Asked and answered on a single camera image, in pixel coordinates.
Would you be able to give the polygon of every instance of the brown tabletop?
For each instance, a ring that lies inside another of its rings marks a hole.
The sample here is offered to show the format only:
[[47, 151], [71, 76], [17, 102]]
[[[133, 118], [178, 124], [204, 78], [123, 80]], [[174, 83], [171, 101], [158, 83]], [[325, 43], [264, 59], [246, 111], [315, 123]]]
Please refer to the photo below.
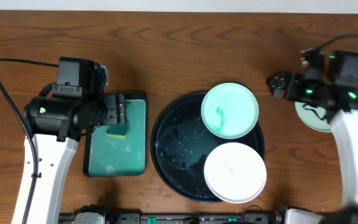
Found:
[[[147, 92], [147, 139], [174, 99], [222, 82], [247, 85], [259, 102], [267, 183], [250, 203], [198, 203], [167, 187], [147, 148], [138, 177], [88, 178], [82, 139], [71, 163], [61, 212], [99, 204], [114, 212], [240, 213], [293, 205], [315, 212], [341, 206], [341, 172], [332, 134], [308, 128], [294, 104], [270, 96], [277, 70], [303, 72], [300, 50], [358, 32], [358, 15], [0, 11], [0, 57], [58, 63], [60, 56], [95, 60], [110, 71], [106, 93]], [[358, 52], [358, 39], [327, 49]], [[57, 78], [56, 68], [1, 62], [0, 78], [22, 110]], [[24, 165], [24, 133], [0, 93], [0, 223], [10, 223]]]

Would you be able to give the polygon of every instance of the white wall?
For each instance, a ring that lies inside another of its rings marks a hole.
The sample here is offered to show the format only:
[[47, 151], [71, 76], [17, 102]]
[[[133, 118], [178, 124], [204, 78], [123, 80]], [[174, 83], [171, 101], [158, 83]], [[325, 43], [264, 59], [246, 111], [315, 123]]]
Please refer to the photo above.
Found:
[[358, 0], [0, 0], [0, 9], [358, 14]]

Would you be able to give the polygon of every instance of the round black tray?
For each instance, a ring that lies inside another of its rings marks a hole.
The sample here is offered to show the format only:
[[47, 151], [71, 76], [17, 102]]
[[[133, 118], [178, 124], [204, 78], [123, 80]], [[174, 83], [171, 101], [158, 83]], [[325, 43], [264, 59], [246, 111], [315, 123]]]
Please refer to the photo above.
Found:
[[173, 191], [197, 202], [220, 202], [204, 179], [209, 153], [224, 143], [239, 142], [264, 158], [265, 144], [258, 123], [237, 139], [223, 139], [208, 131], [201, 118], [205, 94], [190, 94], [167, 106], [153, 127], [150, 148], [157, 173]]

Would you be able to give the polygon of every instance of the green light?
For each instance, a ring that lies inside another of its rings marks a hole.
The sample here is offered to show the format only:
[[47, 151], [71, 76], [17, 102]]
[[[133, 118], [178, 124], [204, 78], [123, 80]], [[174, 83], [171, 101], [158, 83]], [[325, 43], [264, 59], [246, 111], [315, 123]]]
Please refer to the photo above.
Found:
[[352, 93], [352, 92], [347, 92], [347, 94], [349, 94], [349, 96], [354, 100], [357, 98], [357, 95]]

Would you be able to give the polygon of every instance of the wooden table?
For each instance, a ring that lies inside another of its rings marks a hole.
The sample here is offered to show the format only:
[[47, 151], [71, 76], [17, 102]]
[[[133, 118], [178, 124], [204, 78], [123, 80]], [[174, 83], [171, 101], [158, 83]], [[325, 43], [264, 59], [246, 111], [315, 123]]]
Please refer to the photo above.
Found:
[[[87, 178], [83, 139], [70, 166], [62, 212], [92, 203], [114, 212], [241, 213], [250, 204], [328, 212], [341, 206], [334, 138], [304, 125], [293, 103], [272, 98], [265, 79], [281, 69], [303, 72], [300, 50], [350, 32], [358, 32], [358, 15], [0, 11], [0, 57], [58, 63], [68, 56], [106, 65], [111, 74], [107, 93], [147, 92], [148, 136], [164, 107], [187, 93], [239, 82], [257, 97], [268, 175], [257, 199], [240, 205], [187, 200], [162, 182], [149, 148], [141, 176]], [[334, 48], [358, 52], [358, 39]], [[1, 62], [0, 78], [21, 109], [56, 80], [57, 70]], [[23, 143], [19, 122], [0, 93], [0, 223], [12, 218]]]

